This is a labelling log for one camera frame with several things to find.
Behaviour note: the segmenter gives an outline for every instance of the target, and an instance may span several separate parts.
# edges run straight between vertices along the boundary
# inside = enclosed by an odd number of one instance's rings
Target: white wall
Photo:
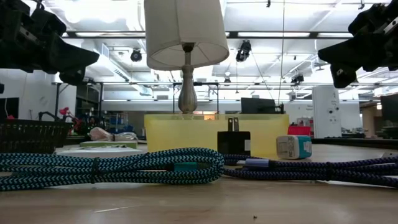
[[[0,69],[0,82],[5,85],[0,98],[19,98],[19,119],[37,119],[41,111],[55,111],[56,86],[52,85],[54,75],[41,71],[26,73],[16,69]],[[68,86],[60,94],[58,108],[69,106],[71,111],[76,106],[76,87]],[[53,119],[44,116],[43,120]]]
[[[312,117],[312,102],[284,102],[285,111],[289,115],[290,122],[297,122],[297,118]],[[111,102],[105,101],[102,104],[103,110],[106,111],[172,111],[172,101],[131,101],[131,102]],[[177,102],[175,110],[179,111]],[[216,111],[217,104],[212,102],[198,102],[197,111]],[[240,111],[241,102],[239,101],[221,101],[220,113],[225,111]],[[359,117],[358,102],[341,102],[340,103],[341,125],[344,128],[352,129],[362,127]]]

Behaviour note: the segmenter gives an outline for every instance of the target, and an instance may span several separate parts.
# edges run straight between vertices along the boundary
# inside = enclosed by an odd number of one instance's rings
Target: cable connector
[[[246,159],[245,161],[238,161],[236,165],[251,167],[269,167],[269,159]]]

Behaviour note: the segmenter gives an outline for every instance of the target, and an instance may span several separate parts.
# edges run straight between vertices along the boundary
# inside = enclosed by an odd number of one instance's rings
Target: ceiling
[[[89,45],[99,52],[103,49],[102,46],[107,46],[109,49],[106,59],[99,60],[89,67],[88,76],[98,81],[120,82],[119,77],[115,77],[109,68],[115,65],[135,82],[180,82],[179,72],[151,71],[146,65],[145,39],[120,37],[101,39],[98,38],[99,33],[88,33],[144,31],[143,2],[143,0],[44,0],[46,10],[55,13],[66,23],[68,30],[85,32],[86,38],[80,40],[78,45],[86,48]],[[358,9],[360,0],[271,0],[270,7],[267,7],[267,1],[260,0],[220,0],[220,2],[226,32],[342,32],[346,35],[348,25],[358,13],[369,9],[373,3],[389,3],[390,0],[365,0],[366,4],[362,10]],[[244,37],[228,39],[229,58],[220,64],[195,70],[194,78],[206,82],[223,82],[227,73],[230,74],[233,83],[281,81],[289,83],[292,76],[300,73],[304,75],[307,83],[331,83],[329,66],[322,66],[321,69],[314,66],[314,63],[319,62],[316,57],[317,50],[344,41],[342,39],[249,39],[252,45],[251,55],[245,62],[237,63],[236,49],[243,40]],[[143,59],[140,62],[130,60],[129,56],[133,49],[141,50]],[[365,83],[388,82],[391,78],[398,77],[398,73],[383,70],[375,75],[359,70],[357,75],[358,77],[365,75],[365,78],[358,80]],[[368,86],[351,92],[369,93],[374,88]],[[126,88],[109,89],[125,91]],[[293,88],[290,89],[290,91],[285,90],[283,95],[295,91]],[[310,91],[311,88],[303,90],[305,93]]]

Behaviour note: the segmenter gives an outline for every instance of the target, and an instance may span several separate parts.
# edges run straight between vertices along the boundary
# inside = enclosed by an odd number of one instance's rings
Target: lamp
[[[228,58],[223,15],[215,0],[145,0],[147,65],[155,70],[182,70],[178,107],[193,113],[197,97],[193,69]]]

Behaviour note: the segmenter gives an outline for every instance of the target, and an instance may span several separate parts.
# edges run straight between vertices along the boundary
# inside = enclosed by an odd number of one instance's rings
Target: table surface
[[[386,151],[314,145],[312,160],[372,159]],[[397,222],[397,190],[338,182],[223,177],[206,185],[83,184],[0,192],[0,224]]]

